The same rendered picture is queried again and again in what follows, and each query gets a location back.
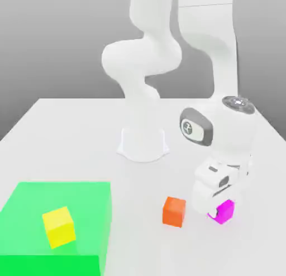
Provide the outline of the small magenta cube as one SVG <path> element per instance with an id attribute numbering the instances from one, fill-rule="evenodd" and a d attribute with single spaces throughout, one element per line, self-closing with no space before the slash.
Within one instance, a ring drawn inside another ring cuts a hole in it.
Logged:
<path id="1" fill-rule="evenodd" d="M 223 225 L 232 218 L 234 209 L 235 209 L 235 203 L 234 201 L 229 199 L 216 208 L 217 214 L 215 217 L 211 216 L 210 214 L 208 214 L 208 216 L 211 219 L 215 220 L 220 225 Z"/>

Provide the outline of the small orange cube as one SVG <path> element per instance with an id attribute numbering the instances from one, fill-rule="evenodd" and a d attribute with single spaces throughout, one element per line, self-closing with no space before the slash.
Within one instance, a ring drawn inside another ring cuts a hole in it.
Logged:
<path id="1" fill-rule="evenodd" d="M 186 200 L 167 197 L 163 207 L 163 224 L 182 227 L 185 216 Z"/>

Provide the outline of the large green box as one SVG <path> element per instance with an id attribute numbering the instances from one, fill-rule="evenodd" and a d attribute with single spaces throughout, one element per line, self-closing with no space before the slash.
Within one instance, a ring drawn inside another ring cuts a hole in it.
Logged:
<path id="1" fill-rule="evenodd" d="M 0 276 L 104 276 L 108 182 L 21 182 L 0 210 Z"/>

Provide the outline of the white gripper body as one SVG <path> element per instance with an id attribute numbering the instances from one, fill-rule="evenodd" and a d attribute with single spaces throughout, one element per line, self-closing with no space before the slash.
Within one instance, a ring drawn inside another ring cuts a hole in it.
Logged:
<path id="1" fill-rule="evenodd" d="M 239 198 L 242 188 L 239 184 L 233 184 L 225 189 L 214 190 L 200 180 L 195 180 L 191 204 L 195 211 L 201 214 L 217 214 L 217 207 L 227 200 L 235 201 Z"/>

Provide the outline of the small yellow cube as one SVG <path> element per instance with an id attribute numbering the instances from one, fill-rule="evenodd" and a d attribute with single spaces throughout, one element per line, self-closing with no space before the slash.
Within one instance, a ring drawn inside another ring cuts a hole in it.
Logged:
<path id="1" fill-rule="evenodd" d="M 44 213 L 42 219 L 52 249 L 76 240 L 74 221 L 67 207 Z"/>

